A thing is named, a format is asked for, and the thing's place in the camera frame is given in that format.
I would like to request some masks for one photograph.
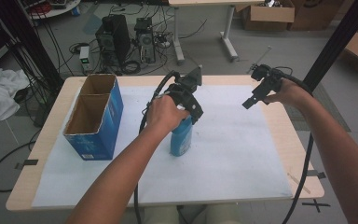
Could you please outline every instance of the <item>person's leg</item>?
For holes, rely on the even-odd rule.
[[[176,206],[146,207],[145,224],[179,224]]]
[[[192,224],[241,224],[236,203],[208,204]]]

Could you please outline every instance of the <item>bottle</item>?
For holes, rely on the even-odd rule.
[[[193,123],[191,116],[182,120],[177,128],[172,131],[171,136],[171,154],[180,157],[185,154],[191,145],[191,135]]]

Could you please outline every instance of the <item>hand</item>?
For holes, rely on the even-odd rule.
[[[272,94],[264,98],[264,102],[281,102],[284,105],[300,108],[309,99],[312,99],[312,97],[295,82],[283,78],[281,90],[276,94]]]
[[[189,115],[186,110],[176,107],[171,96],[163,95],[154,99],[147,112],[147,126],[155,126],[160,131],[170,132],[176,128],[182,119]]]

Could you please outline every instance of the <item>wooden table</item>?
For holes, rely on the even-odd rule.
[[[161,76],[152,77],[118,77],[120,86],[157,86]],[[204,85],[252,85],[259,83],[250,76],[203,76]],[[32,210],[32,202],[37,191],[44,165],[51,149],[56,142],[63,120],[76,95],[76,91],[84,83],[84,77],[69,77],[57,98],[48,119],[43,127],[29,160],[38,160],[37,165],[23,167],[20,177],[7,200],[7,209],[11,211]],[[265,114],[270,132],[287,173],[292,192],[295,194],[297,183],[301,177],[305,150],[298,139],[297,133],[281,104],[260,104]],[[324,189],[316,176],[307,177],[301,198],[320,198]]]
[[[231,21],[234,14],[234,5],[237,4],[256,4],[262,3],[264,1],[257,0],[170,0],[170,6],[174,7],[174,32],[173,32],[173,46],[176,52],[176,59],[178,64],[182,64],[185,61],[185,56],[183,55],[182,48],[179,42],[179,7],[191,7],[191,6],[213,6],[213,5],[229,5],[227,12],[227,21],[226,28],[224,32],[220,32],[222,36],[223,43],[225,44],[228,53],[230,55],[230,60],[234,62],[238,59],[238,54],[235,51],[234,47],[231,44],[231,41],[228,39],[229,30],[231,27]]]

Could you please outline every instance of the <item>white table leg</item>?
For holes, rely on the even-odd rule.
[[[232,22],[232,16],[234,14],[234,7],[235,6],[229,6],[228,13],[227,13],[226,30],[225,30],[225,32],[220,32],[220,35],[222,36],[222,39],[223,39],[223,43],[227,47],[229,55],[231,56],[232,63],[238,59],[238,54],[235,51],[234,47],[232,47],[232,44],[228,39],[228,34],[229,34],[230,27],[231,27],[231,22]]]
[[[173,32],[173,46],[175,48],[175,52],[176,52],[176,60],[177,60],[177,64],[181,65],[185,62],[185,56],[183,55],[182,52],[182,48],[180,47],[180,42],[179,42],[179,26],[178,26],[178,10],[179,7],[176,7],[174,9],[174,32]]]

